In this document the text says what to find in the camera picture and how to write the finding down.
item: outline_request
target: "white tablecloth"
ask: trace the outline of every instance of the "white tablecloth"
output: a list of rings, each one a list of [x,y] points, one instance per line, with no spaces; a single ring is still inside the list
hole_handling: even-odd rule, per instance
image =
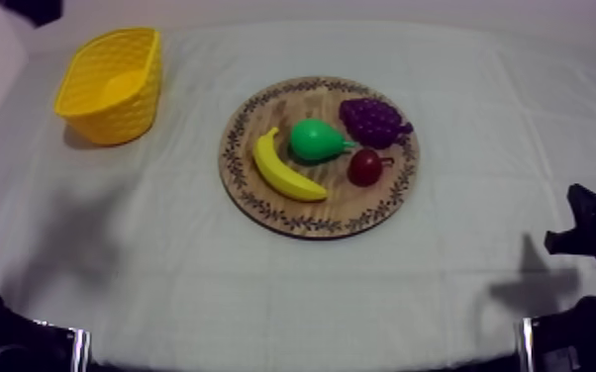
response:
[[[152,130],[112,148],[52,101],[73,50],[34,55],[0,111],[0,291],[89,329],[98,359],[218,371],[386,370],[514,348],[513,322],[596,294],[593,259],[548,257],[569,184],[596,191],[596,54],[386,23],[163,33]],[[221,185],[242,102],[308,75],[387,95],[421,145],[417,185],[336,241],[269,232]]]

